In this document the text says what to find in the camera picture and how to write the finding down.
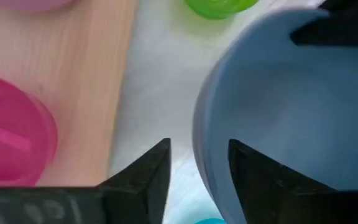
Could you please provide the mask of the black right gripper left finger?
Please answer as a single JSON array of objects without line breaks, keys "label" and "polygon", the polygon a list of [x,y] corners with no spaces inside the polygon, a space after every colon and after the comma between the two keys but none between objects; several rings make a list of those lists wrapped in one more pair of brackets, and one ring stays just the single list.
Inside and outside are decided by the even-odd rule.
[{"label": "black right gripper left finger", "polygon": [[0,224],[160,224],[170,174],[165,138],[94,187],[0,188]]}]

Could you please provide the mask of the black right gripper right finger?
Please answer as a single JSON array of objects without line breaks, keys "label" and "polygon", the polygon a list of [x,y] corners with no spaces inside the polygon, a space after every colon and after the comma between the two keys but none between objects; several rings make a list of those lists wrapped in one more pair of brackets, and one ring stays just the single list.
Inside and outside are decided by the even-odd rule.
[{"label": "black right gripper right finger", "polygon": [[228,149],[247,223],[358,223],[358,190],[335,190],[236,139]]}]

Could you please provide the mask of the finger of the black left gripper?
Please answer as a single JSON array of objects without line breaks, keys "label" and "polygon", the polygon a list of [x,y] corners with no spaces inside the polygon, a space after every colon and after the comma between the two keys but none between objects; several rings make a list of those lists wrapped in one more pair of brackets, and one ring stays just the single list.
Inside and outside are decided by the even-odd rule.
[{"label": "finger of the black left gripper", "polygon": [[321,9],[329,12],[338,12],[356,7],[358,7],[358,0],[325,0],[320,4]]},{"label": "finger of the black left gripper", "polygon": [[358,16],[315,19],[290,34],[297,45],[358,47]]}]

